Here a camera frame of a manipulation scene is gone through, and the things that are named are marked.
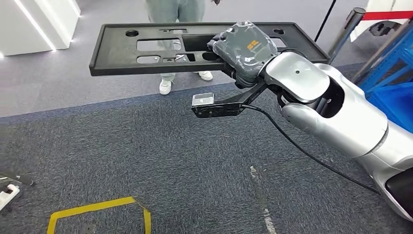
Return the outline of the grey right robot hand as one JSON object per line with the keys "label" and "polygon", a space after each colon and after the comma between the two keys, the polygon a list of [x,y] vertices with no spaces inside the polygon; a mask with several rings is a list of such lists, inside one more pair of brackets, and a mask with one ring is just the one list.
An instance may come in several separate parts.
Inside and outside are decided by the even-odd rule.
{"label": "grey right robot hand", "polygon": [[222,71],[240,89],[253,87],[266,64],[279,54],[271,38],[250,21],[215,35],[207,47],[225,62]]}

